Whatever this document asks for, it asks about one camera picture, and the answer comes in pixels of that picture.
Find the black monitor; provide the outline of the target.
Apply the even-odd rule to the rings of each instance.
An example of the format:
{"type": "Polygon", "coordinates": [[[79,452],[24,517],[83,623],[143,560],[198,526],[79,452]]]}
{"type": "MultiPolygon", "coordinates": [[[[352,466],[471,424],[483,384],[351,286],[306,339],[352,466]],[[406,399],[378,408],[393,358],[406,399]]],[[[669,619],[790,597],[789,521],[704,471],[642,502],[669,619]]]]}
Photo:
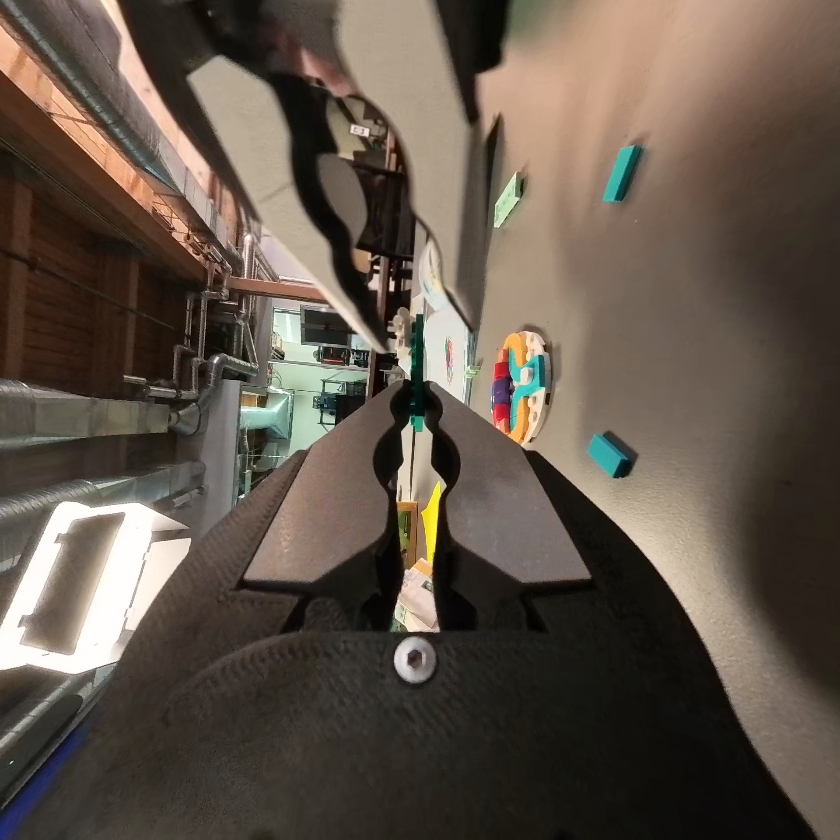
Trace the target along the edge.
{"type": "Polygon", "coordinates": [[[338,349],[352,347],[354,331],[336,311],[301,305],[301,344],[338,349]]]}

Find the person's right hand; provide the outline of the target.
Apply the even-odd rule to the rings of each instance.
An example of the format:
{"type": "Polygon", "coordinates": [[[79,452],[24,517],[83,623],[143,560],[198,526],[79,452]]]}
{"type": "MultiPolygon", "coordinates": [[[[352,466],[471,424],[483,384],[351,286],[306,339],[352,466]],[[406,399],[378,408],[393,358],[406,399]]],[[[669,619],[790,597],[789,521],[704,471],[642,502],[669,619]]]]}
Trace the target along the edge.
{"type": "Polygon", "coordinates": [[[291,17],[267,13],[260,25],[270,69],[319,80],[336,98],[356,92],[338,48],[330,9],[298,9],[291,17]]]}

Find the yellow lego box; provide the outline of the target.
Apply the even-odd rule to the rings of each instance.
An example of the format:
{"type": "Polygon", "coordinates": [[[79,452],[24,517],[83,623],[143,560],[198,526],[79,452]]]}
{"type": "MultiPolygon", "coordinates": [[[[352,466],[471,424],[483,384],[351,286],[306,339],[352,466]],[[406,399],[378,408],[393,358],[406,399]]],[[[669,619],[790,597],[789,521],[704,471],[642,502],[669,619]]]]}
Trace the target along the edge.
{"type": "Polygon", "coordinates": [[[393,626],[408,633],[439,631],[434,600],[432,565],[418,551],[419,508],[414,501],[397,502],[397,534],[403,563],[403,580],[395,603],[393,626]]]}

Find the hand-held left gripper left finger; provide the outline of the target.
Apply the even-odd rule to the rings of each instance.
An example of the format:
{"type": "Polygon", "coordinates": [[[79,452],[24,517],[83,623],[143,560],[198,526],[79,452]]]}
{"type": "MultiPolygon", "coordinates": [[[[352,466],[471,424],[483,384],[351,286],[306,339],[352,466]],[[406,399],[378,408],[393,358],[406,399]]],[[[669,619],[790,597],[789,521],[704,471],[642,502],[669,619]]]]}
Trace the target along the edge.
{"type": "Polygon", "coordinates": [[[310,447],[244,576],[253,587],[400,587],[403,383],[310,447]]]}

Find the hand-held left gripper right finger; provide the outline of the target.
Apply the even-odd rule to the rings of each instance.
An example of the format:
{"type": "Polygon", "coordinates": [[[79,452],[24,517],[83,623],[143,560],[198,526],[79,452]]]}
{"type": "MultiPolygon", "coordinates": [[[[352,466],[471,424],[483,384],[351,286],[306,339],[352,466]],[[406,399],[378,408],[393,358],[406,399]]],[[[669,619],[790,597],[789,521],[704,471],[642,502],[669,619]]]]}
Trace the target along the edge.
{"type": "Polygon", "coordinates": [[[436,585],[581,585],[592,576],[526,451],[427,383],[432,466],[444,482],[436,585]]]}

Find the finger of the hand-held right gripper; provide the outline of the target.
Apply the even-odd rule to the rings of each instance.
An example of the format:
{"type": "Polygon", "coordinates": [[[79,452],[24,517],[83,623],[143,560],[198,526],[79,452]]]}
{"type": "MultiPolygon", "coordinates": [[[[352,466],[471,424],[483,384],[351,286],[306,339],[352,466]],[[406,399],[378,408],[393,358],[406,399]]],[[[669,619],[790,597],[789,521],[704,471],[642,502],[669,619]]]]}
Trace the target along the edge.
{"type": "Polygon", "coordinates": [[[385,352],[383,316],[353,260],[358,235],[321,178],[337,175],[342,192],[355,173],[336,154],[312,89],[297,77],[260,79],[222,56],[189,74],[187,84],[260,221],[363,341],[385,352]]]}
{"type": "Polygon", "coordinates": [[[437,243],[452,302],[472,322],[485,135],[476,77],[466,97],[431,2],[342,2],[337,40],[358,89],[396,132],[414,214],[437,243]]]}

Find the round colourful lego build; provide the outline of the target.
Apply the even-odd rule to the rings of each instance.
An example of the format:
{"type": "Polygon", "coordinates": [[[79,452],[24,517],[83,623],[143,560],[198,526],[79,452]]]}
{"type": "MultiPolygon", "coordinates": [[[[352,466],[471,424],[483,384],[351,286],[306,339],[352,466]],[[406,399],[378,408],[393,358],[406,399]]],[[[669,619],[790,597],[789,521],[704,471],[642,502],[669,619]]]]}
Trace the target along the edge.
{"type": "Polygon", "coordinates": [[[534,331],[510,333],[497,352],[490,388],[491,422],[525,447],[547,416],[552,385],[550,353],[534,331]]]}

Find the pale green lego plate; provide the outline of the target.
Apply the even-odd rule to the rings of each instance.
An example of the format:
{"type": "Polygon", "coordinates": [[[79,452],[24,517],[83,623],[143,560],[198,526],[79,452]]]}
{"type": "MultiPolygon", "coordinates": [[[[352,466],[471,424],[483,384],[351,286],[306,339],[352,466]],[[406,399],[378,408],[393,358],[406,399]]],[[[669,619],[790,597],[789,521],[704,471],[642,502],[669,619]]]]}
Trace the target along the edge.
{"type": "Polygon", "coordinates": [[[519,205],[526,185],[526,176],[516,171],[501,190],[493,208],[493,228],[499,229],[519,205]]]}

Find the lego instruction booklet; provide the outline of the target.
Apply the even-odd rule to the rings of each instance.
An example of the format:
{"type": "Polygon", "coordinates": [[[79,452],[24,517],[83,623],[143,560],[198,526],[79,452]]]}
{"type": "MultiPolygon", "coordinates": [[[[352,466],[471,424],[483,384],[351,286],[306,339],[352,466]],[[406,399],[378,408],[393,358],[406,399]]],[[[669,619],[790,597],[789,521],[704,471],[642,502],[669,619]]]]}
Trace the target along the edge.
{"type": "Polygon", "coordinates": [[[467,285],[467,298],[476,309],[472,322],[463,319],[452,302],[443,279],[443,267],[434,237],[417,224],[420,241],[415,249],[414,278],[419,297],[413,305],[425,318],[425,375],[446,392],[468,405],[475,379],[466,378],[466,367],[479,364],[476,357],[477,331],[486,295],[487,256],[493,230],[493,211],[497,190],[497,163],[503,156],[504,122],[495,113],[482,146],[480,158],[479,218],[481,233],[478,246],[478,277],[467,285]]]}

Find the black mesh office chair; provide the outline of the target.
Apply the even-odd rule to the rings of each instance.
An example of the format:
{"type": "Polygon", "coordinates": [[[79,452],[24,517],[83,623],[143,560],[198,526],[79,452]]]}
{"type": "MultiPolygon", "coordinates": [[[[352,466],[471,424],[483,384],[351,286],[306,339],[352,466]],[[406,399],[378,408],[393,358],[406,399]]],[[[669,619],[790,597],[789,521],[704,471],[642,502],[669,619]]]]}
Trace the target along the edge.
{"type": "Polygon", "coordinates": [[[416,218],[406,174],[356,162],[352,168],[360,181],[367,213],[356,248],[391,260],[412,259],[416,218]]]}

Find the teal lego piece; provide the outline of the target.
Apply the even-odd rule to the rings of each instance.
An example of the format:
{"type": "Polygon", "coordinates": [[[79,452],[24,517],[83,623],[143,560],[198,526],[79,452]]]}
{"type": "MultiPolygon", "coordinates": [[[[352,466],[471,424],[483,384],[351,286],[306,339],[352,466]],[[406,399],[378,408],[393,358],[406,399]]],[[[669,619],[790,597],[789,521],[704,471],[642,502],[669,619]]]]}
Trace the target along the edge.
{"type": "Polygon", "coordinates": [[[602,195],[604,203],[620,203],[624,200],[643,152],[643,145],[638,143],[622,147],[618,151],[602,195]]]}
{"type": "Polygon", "coordinates": [[[637,460],[637,452],[610,431],[593,435],[587,454],[613,479],[628,477],[637,460]]]}

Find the long green lego plate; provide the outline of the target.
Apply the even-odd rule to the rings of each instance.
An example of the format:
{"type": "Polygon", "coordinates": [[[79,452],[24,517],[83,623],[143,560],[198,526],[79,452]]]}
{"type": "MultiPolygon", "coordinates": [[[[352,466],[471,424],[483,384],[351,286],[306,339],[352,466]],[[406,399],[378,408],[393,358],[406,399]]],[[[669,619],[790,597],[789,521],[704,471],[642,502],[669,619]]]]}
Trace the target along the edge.
{"type": "Polygon", "coordinates": [[[439,416],[439,405],[435,402],[434,394],[425,380],[424,328],[424,315],[417,314],[412,324],[408,407],[409,422],[415,434],[420,434],[424,430],[428,419],[432,419],[435,424],[439,416]]]}

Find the yellow sticky note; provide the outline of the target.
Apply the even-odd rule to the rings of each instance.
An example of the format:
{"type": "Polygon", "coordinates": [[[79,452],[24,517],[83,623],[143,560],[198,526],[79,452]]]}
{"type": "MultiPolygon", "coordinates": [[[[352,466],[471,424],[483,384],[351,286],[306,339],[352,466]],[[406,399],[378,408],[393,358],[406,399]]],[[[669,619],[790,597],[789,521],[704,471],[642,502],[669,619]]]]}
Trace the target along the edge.
{"type": "Polygon", "coordinates": [[[434,565],[434,558],[436,554],[437,539],[438,539],[438,520],[440,511],[440,502],[442,499],[442,487],[438,481],[434,487],[432,495],[426,504],[426,507],[421,511],[423,520],[423,531],[426,543],[426,562],[430,566],[434,565]]]}

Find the white softbox panel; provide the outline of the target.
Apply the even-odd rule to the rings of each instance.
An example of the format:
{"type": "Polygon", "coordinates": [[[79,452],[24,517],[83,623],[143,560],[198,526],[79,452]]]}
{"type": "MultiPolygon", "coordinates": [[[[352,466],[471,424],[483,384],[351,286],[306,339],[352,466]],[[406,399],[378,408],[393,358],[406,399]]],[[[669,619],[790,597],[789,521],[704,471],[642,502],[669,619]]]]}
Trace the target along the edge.
{"type": "Polygon", "coordinates": [[[1,625],[1,669],[75,676],[115,664],[191,546],[138,502],[61,502],[24,562],[1,625]]]}

